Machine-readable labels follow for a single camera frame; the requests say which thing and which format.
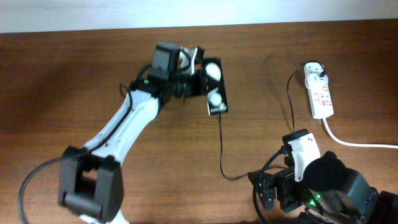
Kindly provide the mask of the black smartphone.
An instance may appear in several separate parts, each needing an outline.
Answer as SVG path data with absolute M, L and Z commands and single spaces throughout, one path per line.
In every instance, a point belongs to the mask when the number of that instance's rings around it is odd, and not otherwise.
M 220 58 L 204 58 L 202 67 L 208 114 L 215 116 L 227 113 L 229 110 L 228 100 Z

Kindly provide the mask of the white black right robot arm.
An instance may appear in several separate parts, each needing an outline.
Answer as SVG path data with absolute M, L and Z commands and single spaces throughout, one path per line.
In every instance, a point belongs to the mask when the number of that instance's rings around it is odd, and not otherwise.
M 298 223 L 397 223 L 397 194 L 378 191 L 361 173 L 346 167 L 328 151 L 309 164 L 301 180 L 295 180 L 292 156 L 287 167 L 274 174 L 250 172 L 255 210 L 271 210 L 274 202 L 285 213 L 305 210 Z

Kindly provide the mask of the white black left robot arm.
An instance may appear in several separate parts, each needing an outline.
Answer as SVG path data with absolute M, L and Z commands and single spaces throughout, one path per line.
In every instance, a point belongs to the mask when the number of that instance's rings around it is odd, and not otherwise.
M 209 89 L 205 51 L 158 42 L 154 58 L 127 86 L 125 100 L 105 127 L 82 148 L 61 156 L 58 202 L 85 223 L 127 223 L 122 165 L 132 145 L 171 97 L 201 96 Z

